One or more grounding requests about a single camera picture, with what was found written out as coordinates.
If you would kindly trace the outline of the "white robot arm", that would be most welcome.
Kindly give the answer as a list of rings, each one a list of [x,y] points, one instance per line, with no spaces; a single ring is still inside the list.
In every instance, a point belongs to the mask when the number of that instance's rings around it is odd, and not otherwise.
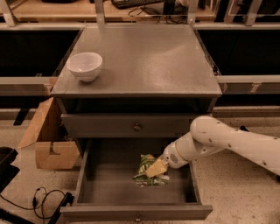
[[[144,173],[151,178],[225,149],[280,175],[279,138],[235,129],[208,115],[195,118],[189,132],[166,146]]]

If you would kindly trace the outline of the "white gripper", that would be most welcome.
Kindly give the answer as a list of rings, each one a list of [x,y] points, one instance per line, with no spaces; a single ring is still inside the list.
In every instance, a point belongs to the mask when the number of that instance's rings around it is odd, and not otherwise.
[[[148,178],[152,178],[165,173],[168,165],[173,169],[178,169],[187,164],[188,161],[179,155],[176,144],[170,143],[164,149],[162,159],[158,158],[144,173]]]

